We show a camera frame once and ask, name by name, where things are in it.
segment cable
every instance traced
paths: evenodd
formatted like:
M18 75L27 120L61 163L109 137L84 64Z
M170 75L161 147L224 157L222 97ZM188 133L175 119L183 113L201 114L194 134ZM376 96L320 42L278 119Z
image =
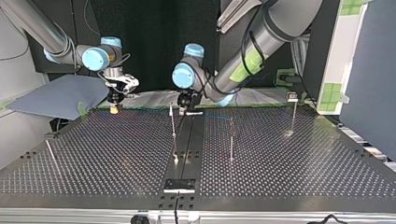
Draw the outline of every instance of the cable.
M8 61L8 60L13 60L13 59L16 59L16 58L20 58L21 56L25 55L25 54L27 53L28 50L29 50L29 45L26 46L26 49L25 49L25 51L24 51L22 54L19 54L19 55L17 55L17 56L10 57L10 58L0 59L0 62Z
M100 72L96 73L96 74L99 76L99 78L101 78L105 83L108 83L107 79L105 79L104 77L102 77L102 75L100 75L99 73L100 73ZM122 91L117 90L117 88L113 87L111 84L110 84L109 86L111 86L111 88L113 88L114 91L116 91L116 92L118 92L118 93L120 93L120 94L123 94Z
M326 216L322 221L320 222L316 222L316 221L312 221L312 222L308 222L306 224L325 224L329 221L330 218L333 218L336 222L341 223L341 224L348 224L345 221L341 221L340 219L338 219L335 215L330 214L328 216Z
M88 24L88 21L87 21L87 5L88 5L88 2L90 2L90 0L87 0L87 1L85 2L85 6L84 6L84 21L85 21L85 24L87 24L87 27L88 27L93 33L95 33L95 34L97 34L97 35L100 35L99 32L94 31L94 30L91 28L91 26Z
M263 68L264 63L265 63L265 57L264 53L262 52L262 49L260 48L259 44L256 41L256 37L254 37L253 31L250 31L249 33L251 42L253 43L254 48L259 52L260 57L262 57L262 64L260 64L260 67Z
M177 194L177 199L176 199L176 204L175 204L175 223L178 224L178 215L177 215L177 204L178 204L178 196L179 196L180 192Z
M126 53L126 54L122 55L121 61L119 61L118 63L113 64L112 67L117 67L117 66L125 63L130 57L131 57L130 53Z
M245 30L244 35L243 35L243 37L242 37L242 43L241 43L242 64L244 65L245 70L247 71L247 73L248 73L250 76L254 76L254 74L251 73L251 71L250 71L249 68L248 68L247 62L246 62L246 46L247 46L247 43L246 43L246 42L247 42L248 34L250 33L251 26L252 26L253 22L256 20L256 17L257 17L257 15L259 14L259 12L264 8L264 6L265 6L265 4L262 4L262 5L256 10L256 12L254 13L253 17L250 19L250 22L247 24L247 29ZM253 36L253 35L250 36L250 39L251 39L251 41L252 41L252 43L253 43L253 46L254 46L255 49L259 52L259 54L262 53L262 51L258 48L259 45L257 44L255 38L251 38L252 36Z
M77 51L76 51L76 46L74 44L73 39L70 38L70 36L68 36L66 34L64 29L62 29L62 27L60 25L58 25L58 23L54 22L54 24L58 27L58 29L62 32L62 34L64 34L64 39L65 39L66 46L64 47L64 50L62 50L62 52L60 52L60 53L51 53L51 55L53 55L54 57L63 57L66 54L69 53L70 49L72 49L73 63L74 63L75 69L77 69Z
M23 37L23 39L26 40L26 49L24 50L23 53L18 54L18 55L13 56L13 57L0 59L0 62L3 62L3 61L8 61L8 60L17 59L17 58L20 58L21 56L25 55L25 54L27 53L27 51L29 50L29 43L27 42L26 36L24 36L23 33L21 32L21 30L19 30L19 29L14 25L14 23L9 19L9 17L8 17L7 14L5 13L5 11L4 11L2 8L0 8L0 9L2 10L3 15L6 17L6 19L8 20L8 22L12 25L12 27Z
M301 83L303 84L303 87L305 89L306 95L308 95L308 97L311 99L311 102L312 102L312 104L314 104L315 109L318 109L317 103L315 103L314 98L312 98L311 94L309 94L309 91L308 91L308 89L306 88L306 86L304 84L303 77L301 75L299 75L299 74L295 74L295 75L300 78Z

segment green label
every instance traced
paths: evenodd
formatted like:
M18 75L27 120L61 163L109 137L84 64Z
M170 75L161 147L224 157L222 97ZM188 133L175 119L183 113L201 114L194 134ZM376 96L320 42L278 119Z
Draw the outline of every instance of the green label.
M362 0L344 0L341 8L341 16L359 15L361 13Z
M88 114L88 111L85 109L85 106L82 102L78 103L78 113L82 119L85 119Z
M325 83L321 94L319 110L320 111L335 111L338 102L341 100L340 83Z
M0 111L7 110L7 106L9 106L14 100L6 100L4 102L0 102Z
M246 56L245 61L247 63L248 70L253 75L256 75L256 73L260 72L260 70L261 70L260 65L262 64L262 56L260 56L260 53L256 49L253 49ZM241 63L235 69L235 71L233 71L233 74L230 76L230 80L234 81L234 82L242 82L248 76L249 76L248 71L245 69L244 64Z

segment gray cloth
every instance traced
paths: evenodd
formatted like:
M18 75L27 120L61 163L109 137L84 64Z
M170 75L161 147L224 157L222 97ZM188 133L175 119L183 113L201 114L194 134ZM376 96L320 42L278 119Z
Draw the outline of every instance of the gray cloth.
M396 160L396 1L369 4L340 120L355 133Z
M77 119L78 105L89 110L107 95L104 81L97 77L66 75L17 99L8 109L61 119Z

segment green tape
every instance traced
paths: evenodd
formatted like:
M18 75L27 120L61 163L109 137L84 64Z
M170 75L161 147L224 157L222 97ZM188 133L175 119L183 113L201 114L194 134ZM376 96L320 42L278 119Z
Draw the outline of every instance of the green tape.
M276 85L277 86L293 86L292 83L285 82L283 80L280 80L280 76L294 76L295 75L295 70L294 68L289 68L289 69L278 69L276 71Z
M85 117L88 115L88 111L85 109L85 106L82 102L78 103L78 113L82 119L85 119Z
M323 93L320 98L318 109L320 111L335 111L338 102L341 100L340 83L325 83Z
M0 111L7 110L7 106L9 106L14 101L15 100L6 100L3 102L0 102Z
M260 56L260 53L256 50L253 49L245 58L245 61L247 63L247 68L248 70L253 74L256 75L256 73L260 72L261 68L260 65L262 64L262 56ZM243 63L239 64L239 66L233 71L233 74L230 76L230 80L234 82L242 82L249 76L248 71L245 69L245 66Z
M344 0L341 8L341 16L351 16L361 14L363 0Z

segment white wall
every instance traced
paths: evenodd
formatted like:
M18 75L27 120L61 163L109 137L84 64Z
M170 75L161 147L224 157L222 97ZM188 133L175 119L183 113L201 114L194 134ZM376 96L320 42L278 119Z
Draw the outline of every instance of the white wall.
M30 51L17 59L1 61L23 53L26 46L26 39L0 10L0 104L45 84L43 75L35 71ZM50 132L49 121L47 117L0 111L0 169L37 146Z

